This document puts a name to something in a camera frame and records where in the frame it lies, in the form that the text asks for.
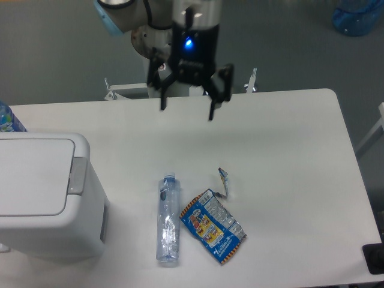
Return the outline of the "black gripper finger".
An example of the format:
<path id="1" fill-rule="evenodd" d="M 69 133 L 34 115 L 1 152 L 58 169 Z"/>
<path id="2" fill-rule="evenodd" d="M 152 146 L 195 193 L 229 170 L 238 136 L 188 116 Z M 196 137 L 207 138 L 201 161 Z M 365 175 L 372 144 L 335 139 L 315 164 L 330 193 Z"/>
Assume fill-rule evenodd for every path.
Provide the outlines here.
<path id="1" fill-rule="evenodd" d="M 159 55 L 153 55 L 149 60 L 149 69 L 147 76 L 147 85 L 150 88 L 154 88 L 156 91 L 160 91 L 160 110 L 165 110 L 167 107 L 167 95 L 168 88 L 176 82 L 176 76 L 171 72 L 164 80 L 160 79 L 158 69 L 164 64 L 162 58 Z"/>
<path id="2" fill-rule="evenodd" d="M 202 87 L 208 93 L 211 99 L 211 105 L 209 109 L 209 121 L 214 119 L 214 112 L 216 109 L 221 107 L 223 102 L 229 102 L 232 97 L 232 85 L 234 77 L 234 65 L 227 64 L 219 68 L 214 75 L 218 80 L 222 82 L 222 90 L 219 90 L 218 86 L 215 83 L 215 80 L 212 79 L 212 76 L 203 80 Z"/>

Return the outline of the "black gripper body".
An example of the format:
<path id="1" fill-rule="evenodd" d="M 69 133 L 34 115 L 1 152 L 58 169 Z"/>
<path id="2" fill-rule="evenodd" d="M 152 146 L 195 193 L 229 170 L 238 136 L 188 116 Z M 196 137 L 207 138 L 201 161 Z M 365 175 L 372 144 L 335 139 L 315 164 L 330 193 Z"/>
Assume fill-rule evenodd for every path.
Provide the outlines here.
<path id="1" fill-rule="evenodd" d="M 208 29 L 186 29 L 172 23 L 171 54 L 167 60 L 176 81 L 202 86 L 215 73 L 219 25 Z"/>

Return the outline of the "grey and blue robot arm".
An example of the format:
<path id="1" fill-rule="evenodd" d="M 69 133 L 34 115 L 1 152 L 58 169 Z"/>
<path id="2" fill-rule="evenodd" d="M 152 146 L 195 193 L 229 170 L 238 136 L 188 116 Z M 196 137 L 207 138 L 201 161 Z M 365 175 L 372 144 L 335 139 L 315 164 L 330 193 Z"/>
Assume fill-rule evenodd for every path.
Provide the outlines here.
<path id="1" fill-rule="evenodd" d="M 222 1 L 95 1 L 112 35 L 130 32 L 143 40 L 149 60 L 146 84 L 167 106 L 175 83 L 201 86 L 211 99 L 209 119 L 232 96 L 233 64 L 217 68 L 215 56 Z"/>

